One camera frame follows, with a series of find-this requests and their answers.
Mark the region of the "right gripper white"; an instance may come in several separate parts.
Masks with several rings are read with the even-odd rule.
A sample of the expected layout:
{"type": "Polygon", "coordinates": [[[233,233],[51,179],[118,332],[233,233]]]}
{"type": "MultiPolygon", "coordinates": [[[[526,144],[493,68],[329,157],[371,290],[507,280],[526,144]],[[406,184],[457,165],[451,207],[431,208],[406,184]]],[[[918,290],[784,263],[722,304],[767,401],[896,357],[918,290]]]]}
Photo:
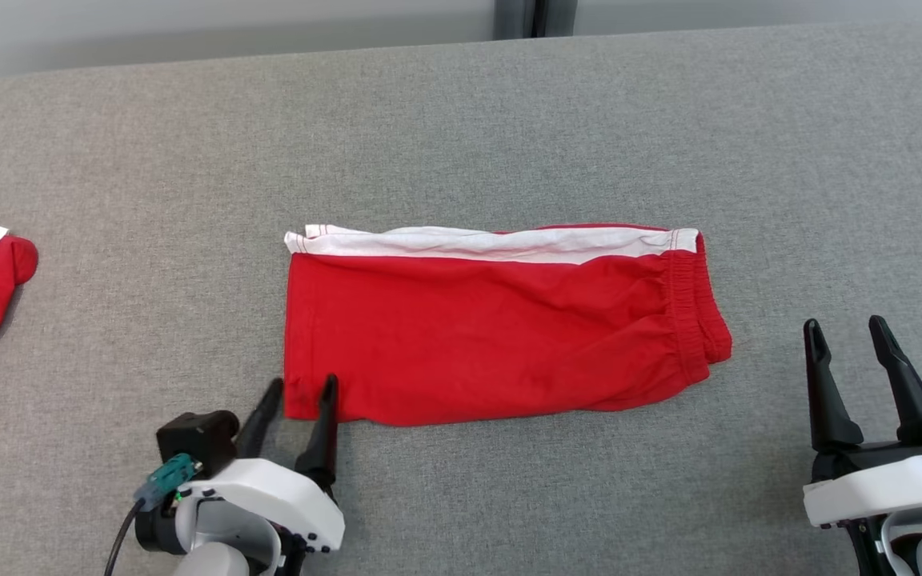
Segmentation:
{"type": "MultiPolygon", "coordinates": [[[[885,318],[868,319],[874,350],[888,376],[897,440],[922,446],[922,379],[885,318]]],[[[810,444],[816,452],[864,444],[850,419],[830,363],[831,351],[815,318],[804,323],[810,444]]],[[[922,576],[922,455],[804,486],[809,524],[848,532],[860,576],[922,576]]]]}

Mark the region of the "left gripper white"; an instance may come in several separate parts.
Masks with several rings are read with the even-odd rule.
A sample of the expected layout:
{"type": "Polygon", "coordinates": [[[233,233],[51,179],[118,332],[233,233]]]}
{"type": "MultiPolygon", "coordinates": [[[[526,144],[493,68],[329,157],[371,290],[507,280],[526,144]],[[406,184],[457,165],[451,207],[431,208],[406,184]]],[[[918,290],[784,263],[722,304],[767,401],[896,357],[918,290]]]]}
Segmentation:
{"type": "Polygon", "coordinates": [[[300,576],[308,555],[340,550],[345,518],[323,492],[336,482],[337,376],[327,376],[296,473],[257,458],[283,393],[284,380],[272,379],[235,438],[238,458],[248,459],[180,486],[179,576],[300,576]]]}

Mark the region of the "red shorts with white stripe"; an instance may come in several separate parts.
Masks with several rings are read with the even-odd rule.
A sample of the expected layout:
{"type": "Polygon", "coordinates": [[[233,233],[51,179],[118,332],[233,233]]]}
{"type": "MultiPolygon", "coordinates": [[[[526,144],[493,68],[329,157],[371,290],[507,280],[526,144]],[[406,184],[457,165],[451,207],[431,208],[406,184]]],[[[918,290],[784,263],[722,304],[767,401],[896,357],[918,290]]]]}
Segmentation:
{"type": "Polygon", "coordinates": [[[432,426],[621,411],[703,382],[733,340],[694,227],[288,232],[285,412],[432,426]]]}

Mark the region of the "grey partition post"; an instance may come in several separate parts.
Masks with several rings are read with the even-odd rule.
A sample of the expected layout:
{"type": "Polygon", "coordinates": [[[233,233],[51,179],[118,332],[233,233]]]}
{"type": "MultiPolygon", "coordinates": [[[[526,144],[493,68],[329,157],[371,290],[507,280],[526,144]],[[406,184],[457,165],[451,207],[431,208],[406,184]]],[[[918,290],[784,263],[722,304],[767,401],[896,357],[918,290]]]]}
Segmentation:
{"type": "Polygon", "coordinates": [[[572,36],[578,0],[494,0],[493,40],[572,36]]]}

